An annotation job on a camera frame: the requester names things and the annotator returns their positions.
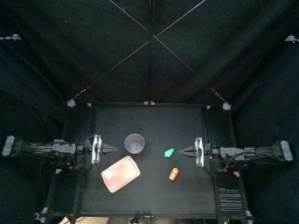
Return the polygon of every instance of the black curtain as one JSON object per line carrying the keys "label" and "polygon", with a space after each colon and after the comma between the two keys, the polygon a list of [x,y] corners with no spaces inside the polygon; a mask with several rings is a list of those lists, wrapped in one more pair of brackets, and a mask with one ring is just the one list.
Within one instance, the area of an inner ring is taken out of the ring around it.
{"label": "black curtain", "polygon": [[299,220],[299,45],[285,44],[258,71],[258,82],[235,114],[239,146],[291,144],[295,162],[279,166],[254,165],[247,173],[250,208],[261,223]]}

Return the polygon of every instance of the pink plate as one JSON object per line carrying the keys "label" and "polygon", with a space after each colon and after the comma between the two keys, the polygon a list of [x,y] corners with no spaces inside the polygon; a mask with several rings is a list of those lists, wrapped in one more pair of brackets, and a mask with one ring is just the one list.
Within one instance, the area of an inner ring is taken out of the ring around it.
{"label": "pink plate", "polygon": [[140,171],[136,162],[130,156],[120,159],[102,172],[107,189],[112,193],[126,186],[139,175]]}

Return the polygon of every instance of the black fabric wall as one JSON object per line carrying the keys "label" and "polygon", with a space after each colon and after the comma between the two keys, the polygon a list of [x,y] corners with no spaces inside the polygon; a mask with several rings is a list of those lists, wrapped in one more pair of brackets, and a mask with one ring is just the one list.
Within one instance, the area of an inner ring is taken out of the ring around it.
{"label": "black fabric wall", "polygon": [[250,207],[261,223],[299,220],[299,45],[277,49],[251,87],[251,96],[235,115],[239,146],[270,146],[286,140],[293,147],[293,164],[255,165],[247,174]]}
{"label": "black fabric wall", "polygon": [[[18,30],[0,7],[0,37],[14,33]],[[11,135],[26,142],[48,143],[62,136],[63,91],[26,40],[0,42],[0,61],[0,147]],[[39,158],[0,157],[0,223],[34,223],[51,176]]]}

